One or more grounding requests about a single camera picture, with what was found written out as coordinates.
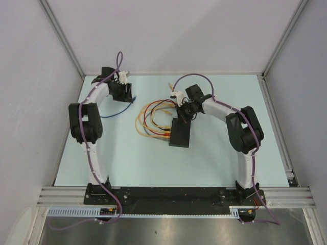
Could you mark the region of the black network switch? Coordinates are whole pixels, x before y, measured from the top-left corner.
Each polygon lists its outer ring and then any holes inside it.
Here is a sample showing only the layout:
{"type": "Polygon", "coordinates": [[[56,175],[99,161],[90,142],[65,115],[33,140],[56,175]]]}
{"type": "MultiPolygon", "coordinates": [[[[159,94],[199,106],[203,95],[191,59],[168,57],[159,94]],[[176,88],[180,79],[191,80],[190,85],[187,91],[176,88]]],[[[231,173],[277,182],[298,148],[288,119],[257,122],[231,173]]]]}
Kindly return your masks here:
{"type": "Polygon", "coordinates": [[[189,148],[191,123],[178,122],[178,118],[173,118],[169,146],[189,148]]]}

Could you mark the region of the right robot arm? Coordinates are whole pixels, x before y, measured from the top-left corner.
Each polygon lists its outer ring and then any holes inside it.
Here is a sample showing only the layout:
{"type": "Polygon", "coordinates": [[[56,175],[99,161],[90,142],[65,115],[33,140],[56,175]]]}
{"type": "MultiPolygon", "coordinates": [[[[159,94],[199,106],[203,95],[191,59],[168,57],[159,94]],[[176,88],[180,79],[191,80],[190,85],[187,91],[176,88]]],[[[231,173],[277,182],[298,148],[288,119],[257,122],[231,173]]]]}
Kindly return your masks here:
{"type": "Polygon", "coordinates": [[[193,85],[185,91],[188,96],[186,102],[183,92],[171,91],[171,98],[176,100],[177,121],[186,124],[194,115],[202,113],[226,123],[229,142],[238,152],[236,200],[242,205],[249,204],[259,190],[256,178],[256,155],[264,139],[254,109],[251,106],[241,109],[232,107],[218,101],[212,94],[203,94],[198,85],[193,85]]]}

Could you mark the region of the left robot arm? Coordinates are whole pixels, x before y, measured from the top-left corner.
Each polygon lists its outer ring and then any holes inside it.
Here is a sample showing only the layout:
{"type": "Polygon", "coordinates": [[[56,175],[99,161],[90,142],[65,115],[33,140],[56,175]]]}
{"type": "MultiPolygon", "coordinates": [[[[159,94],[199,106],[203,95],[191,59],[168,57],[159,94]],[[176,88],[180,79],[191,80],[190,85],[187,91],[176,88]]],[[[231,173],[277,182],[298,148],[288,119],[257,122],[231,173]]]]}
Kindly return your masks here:
{"type": "Polygon", "coordinates": [[[108,95],[115,101],[132,104],[132,84],[128,82],[128,77],[129,71],[103,67],[101,74],[92,81],[86,98],[68,106],[71,136],[83,148],[89,165],[90,185],[100,186],[95,198],[102,204],[112,200],[113,192],[108,172],[100,160],[103,125],[99,105],[108,95]]]}

